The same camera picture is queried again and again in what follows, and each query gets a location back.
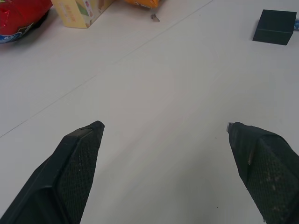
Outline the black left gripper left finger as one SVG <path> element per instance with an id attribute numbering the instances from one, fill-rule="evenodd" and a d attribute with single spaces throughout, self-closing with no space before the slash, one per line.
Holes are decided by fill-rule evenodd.
<path id="1" fill-rule="evenodd" d="M 32 173 L 0 219 L 2 224 L 79 224 L 93 184 L 104 124 L 64 136 Z"/>

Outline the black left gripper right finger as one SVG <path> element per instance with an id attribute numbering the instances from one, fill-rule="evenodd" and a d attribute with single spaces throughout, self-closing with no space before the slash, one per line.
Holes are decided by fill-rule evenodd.
<path id="1" fill-rule="evenodd" d="M 267 224 L 299 222 L 299 156 L 283 137 L 228 123 L 238 173 Z"/>

